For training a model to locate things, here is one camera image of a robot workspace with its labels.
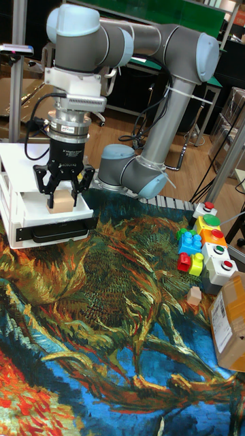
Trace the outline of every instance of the metal frame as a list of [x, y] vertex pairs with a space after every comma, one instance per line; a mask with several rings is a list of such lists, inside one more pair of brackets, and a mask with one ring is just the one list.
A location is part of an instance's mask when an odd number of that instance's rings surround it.
[[202, 138], [202, 136], [203, 136], [204, 130], [205, 130], [207, 124], [208, 124], [208, 121], [210, 120], [210, 117], [211, 117], [212, 111], [214, 110], [214, 107], [215, 107], [216, 101], [217, 101], [217, 99], [218, 99], [218, 96], [220, 95], [221, 88], [220, 88], [220, 87], [216, 87], [216, 86], [213, 85], [213, 84], [208, 84], [208, 83], [207, 83], [206, 93], [205, 93], [204, 98], [206, 98], [206, 95], [207, 95], [207, 92], [208, 92], [208, 91], [211, 91], [211, 92], [214, 94], [214, 97], [213, 97], [213, 99], [212, 99], [212, 104], [210, 104], [210, 107], [209, 107], [209, 109], [208, 109], [207, 115], [205, 116], [204, 122], [203, 122], [203, 124], [202, 124], [202, 126], [201, 126], [201, 129], [200, 129], [200, 131], [199, 131], [199, 135], [198, 135], [197, 140], [196, 140], [196, 142], [195, 142], [195, 147], [200, 146], [199, 143], [200, 143], [201, 138]]
[[217, 199], [222, 186], [224, 185], [232, 167], [234, 167], [239, 157], [239, 154], [242, 150], [242, 147], [244, 146], [244, 143], [245, 143], [245, 119], [242, 121], [242, 125], [238, 130], [237, 135], [235, 136], [231, 148], [229, 149], [229, 152], [227, 153], [227, 156], [218, 174], [216, 175], [211, 190], [209, 191], [207, 197], [205, 198], [206, 202], [213, 203]]
[[[25, 44], [27, 23], [27, 0], [14, 0], [12, 43]], [[20, 137], [20, 107], [22, 97], [24, 57], [11, 68], [10, 85], [10, 126], [9, 142], [17, 142]]]

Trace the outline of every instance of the small wooden cube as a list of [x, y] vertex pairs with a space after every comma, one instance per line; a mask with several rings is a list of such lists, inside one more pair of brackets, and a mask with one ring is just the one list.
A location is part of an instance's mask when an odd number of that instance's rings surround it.
[[54, 192], [54, 207], [50, 209], [47, 205], [49, 213], [64, 213], [72, 212], [74, 207], [74, 198], [68, 189], [60, 189]]
[[198, 286], [193, 286], [190, 288], [188, 294], [187, 294], [187, 302], [190, 305], [198, 306], [198, 304], [201, 301], [201, 291]]

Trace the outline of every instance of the black cable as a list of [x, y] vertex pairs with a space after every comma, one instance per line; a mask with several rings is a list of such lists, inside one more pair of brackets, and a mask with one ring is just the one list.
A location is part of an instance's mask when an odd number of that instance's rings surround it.
[[[145, 57], [146, 59], [150, 59], [150, 60], [152, 61], [152, 58], [150, 58], [149, 56], [144, 56], [144, 57]], [[172, 88], [172, 85], [173, 85], [172, 75], [171, 75], [170, 71], [168, 70], [168, 68], [166, 67], [166, 65], [164, 65], [162, 62], [159, 62], [159, 61], [157, 61], [157, 60], [155, 60], [155, 59], [153, 59], [153, 61], [154, 61], [156, 64], [160, 65], [160, 66], [161, 66], [161, 67], [162, 67], [162, 68], [167, 72], [167, 75], [168, 75], [168, 85], [170, 86], [170, 88]], [[118, 138], [118, 140], [119, 140], [119, 141], [123, 141], [123, 142], [128, 142], [128, 141], [132, 141], [132, 140], [139, 140], [143, 135], [145, 135], [146, 133], [148, 133], [148, 132], [150, 131], [150, 129], [152, 129], [153, 126], [155, 126], [155, 124], [157, 124], [157, 122], [158, 122], [161, 118], [163, 118], [163, 117], [165, 116], [165, 113], [166, 113], [166, 111], [167, 111], [167, 105], [168, 105], [168, 102], [169, 102], [169, 99], [170, 99], [170, 95], [171, 95], [171, 91], [170, 91], [170, 90], [167, 90], [167, 94], [166, 94], [166, 92], [164, 92], [163, 97], [162, 97], [158, 102], [156, 102], [156, 103], [152, 104], [151, 106], [148, 106], [146, 109], [144, 109], [144, 110], [143, 110], [143, 111], [142, 111], [142, 112], [137, 116], [137, 118], [136, 118], [135, 124], [134, 124], [134, 126], [133, 126], [132, 134], [131, 134], [131, 135], [122, 135], [122, 136], [120, 136], [120, 137]], [[163, 109], [162, 109], [161, 113], [159, 114], [159, 116], [156, 118], [156, 120], [153, 121], [153, 123], [151, 124], [151, 126], [148, 127], [147, 129], [145, 129], [144, 131], [141, 131], [142, 128], [143, 128], [143, 126], [144, 126], [144, 124], [145, 124], [146, 121], [147, 121], [147, 117], [146, 117], [146, 119], [143, 120], [143, 123], [141, 124], [141, 126], [138, 128], [137, 133], [135, 133], [135, 130], [136, 130], [136, 127], [137, 127], [137, 123], [138, 123], [140, 117], [141, 117], [143, 114], [147, 113], [149, 110], [153, 109], [155, 106], [158, 106], [158, 105], [159, 105], [159, 104], [160, 104], [164, 99], [166, 99], [166, 101], [165, 101], [165, 104], [164, 104], [164, 106], [163, 106]]]
[[245, 207], [245, 202], [243, 203], [243, 205], [242, 205], [242, 209], [241, 209], [241, 211], [240, 211], [240, 212], [243, 212], [243, 210], [244, 210], [244, 207]]
[[233, 122], [232, 125], [231, 125], [230, 130], [228, 131], [227, 135], [225, 136], [224, 140], [222, 141], [221, 146], [219, 147], [218, 151], [216, 152], [214, 158], [212, 159], [211, 164], [209, 165], [209, 167], [208, 167], [206, 173], [204, 174], [204, 176], [203, 176], [203, 178], [202, 178], [200, 184], [198, 185], [198, 187], [197, 187], [197, 189], [195, 190], [193, 196], [192, 196], [191, 199], [189, 200], [190, 203], [194, 203], [194, 199], [195, 199], [195, 197], [196, 197], [196, 196], [198, 195], [198, 193], [199, 193], [199, 192], [198, 192], [199, 188], [201, 187], [201, 185], [203, 184], [204, 180], [206, 179], [206, 177], [207, 177], [207, 175], [208, 175], [208, 172], [210, 171], [210, 168], [212, 167], [212, 164], [214, 163], [214, 161], [215, 161], [216, 157], [218, 156], [219, 152], [221, 151], [221, 149], [222, 149], [222, 147], [223, 147], [225, 141], [227, 140], [229, 134], [231, 133], [231, 130], [233, 129], [235, 123], [237, 122], [238, 117], [240, 116], [240, 113], [242, 112], [244, 106], [245, 106], [245, 102], [242, 104], [242, 107], [241, 107], [240, 110], [238, 111], [238, 113], [237, 113], [237, 115], [236, 115], [236, 117], [235, 117], [235, 120], [234, 120], [234, 122]]
[[238, 191], [239, 193], [243, 193], [243, 194], [245, 194], [245, 192], [239, 191], [238, 186], [242, 185], [242, 183], [243, 183], [244, 181], [245, 181], [245, 177], [244, 177], [244, 179], [243, 179], [242, 182], [238, 183], [238, 185], [235, 186], [235, 190]]
[[193, 198], [192, 204], [193, 203], [197, 203], [199, 201], [199, 199], [202, 198], [205, 193], [209, 192], [209, 190], [211, 189], [211, 186], [212, 186], [214, 180], [215, 180], [215, 177], [206, 186], [204, 186], [202, 189], [200, 189], [197, 192], [197, 194]]
[[211, 185], [210, 185], [210, 186], [209, 186], [209, 185], [205, 186], [203, 192], [201, 192], [201, 193], [200, 193], [200, 194], [195, 198], [195, 201], [193, 202], [193, 204], [194, 204], [194, 203], [198, 203], [198, 202], [200, 202], [201, 199], [202, 199], [204, 196], [206, 196], [206, 195], [208, 194], [208, 192], [209, 192], [210, 189], [211, 189], [212, 184], [213, 184], [213, 182], [211, 182]]
[[46, 94], [46, 95], [43, 95], [43, 97], [40, 97], [39, 98], [39, 100], [37, 101], [37, 103], [35, 104], [35, 106], [34, 106], [34, 108], [33, 108], [33, 111], [32, 111], [32, 113], [31, 113], [31, 118], [30, 118], [30, 121], [29, 121], [29, 124], [28, 124], [28, 126], [27, 126], [27, 134], [26, 134], [26, 137], [25, 137], [25, 140], [24, 140], [24, 153], [25, 153], [25, 155], [27, 156], [27, 159], [30, 159], [30, 161], [38, 161], [39, 159], [41, 159], [42, 157], [44, 157], [46, 154], [47, 154], [47, 152], [48, 152], [48, 150], [49, 150], [49, 148], [42, 154], [42, 156], [39, 156], [39, 157], [30, 157], [29, 156], [29, 154], [28, 154], [28, 151], [27, 151], [27, 143], [28, 143], [28, 139], [29, 139], [29, 134], [30, 134], [30, 131], [31, 131], [31, 124], [32, 124], [32, 122], [33, 122], [33, 119], [34, 119], [34, 115], [35, 115], [35, 111], [37, 110], [37, 107], [38, 107], [38, 105], [45, 99], [45, 98], [48, 98], [48, 97], [60, 97], [60, 98], [66, 98], [67, 97], [67, 95], [66, 94], [59, 94], [59, 93], [50, 93], [50, 94]]

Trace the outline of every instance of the robotic arm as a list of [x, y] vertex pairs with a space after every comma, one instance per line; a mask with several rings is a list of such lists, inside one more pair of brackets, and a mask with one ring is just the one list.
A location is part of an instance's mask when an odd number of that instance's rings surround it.
[[[133, 149], [122, 144], [105, 147], [98, 177], [105, 188], [126, 187], [141, 197], [154, 197], [167, 181], [164, 161], [193, 89], [214, 73], [218, 42], [205, 33], [178, 25], [106, 20], [96, 10], [69, 4], [52, 11], [47, 33], [56, 44], [56, 55], [55, 66], [46, 68], [45, 83], [66, 97], [56, 97], [54, 111], [49, 114], [48, 164], [34, 167], [40, 192], [50, 195], [52, 207], [59, 182], [70, 180], [76, 205], [77, 194], [88, 188], [93, 177], [93, 169], [89, 168], [78, 182], [91, 123], [86, 112], [103, 112], [106, 105], [106, 98], [100, 94], [99, 70], [103, 66], [126, 65], [133, 55], [147, 55], [166, 65], [172, 76], [171, 89], [159, 104], [158, 121], [150, 130], [142, 154], [135, 156]], [[51, 176], [45, 186], [47, 170]]]

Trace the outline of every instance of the colorful tapestry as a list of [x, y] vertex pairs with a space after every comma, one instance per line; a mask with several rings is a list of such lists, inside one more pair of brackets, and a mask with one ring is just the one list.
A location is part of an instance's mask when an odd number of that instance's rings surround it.
[[0, 238], [0, 435], [245, 435], [245, 377], [217, 366], [199, 279], [177, 271], [191, 213], [92, 189], [87, 239]]

